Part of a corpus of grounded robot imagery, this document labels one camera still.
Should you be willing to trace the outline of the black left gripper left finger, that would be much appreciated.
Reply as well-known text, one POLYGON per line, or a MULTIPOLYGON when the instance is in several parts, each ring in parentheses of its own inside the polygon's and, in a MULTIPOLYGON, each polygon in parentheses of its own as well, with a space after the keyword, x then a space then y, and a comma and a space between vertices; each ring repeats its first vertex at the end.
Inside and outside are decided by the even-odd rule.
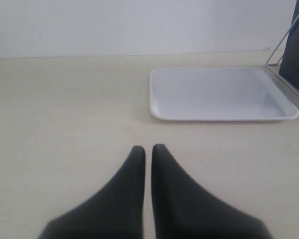
POLYGON ((141 239, 146 154, 134 146, 111 180, 94 196, 50 221, 41 239, 141 239))

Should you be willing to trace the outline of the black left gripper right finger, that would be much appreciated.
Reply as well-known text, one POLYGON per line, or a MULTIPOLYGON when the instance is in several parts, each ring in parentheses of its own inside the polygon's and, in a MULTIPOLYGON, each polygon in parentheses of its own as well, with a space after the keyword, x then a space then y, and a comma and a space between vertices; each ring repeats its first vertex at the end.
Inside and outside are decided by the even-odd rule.
POLYGON ((151 198, 158 239, 271 239, 265 224, 192 179, 164 144, 152 148, 151 198))

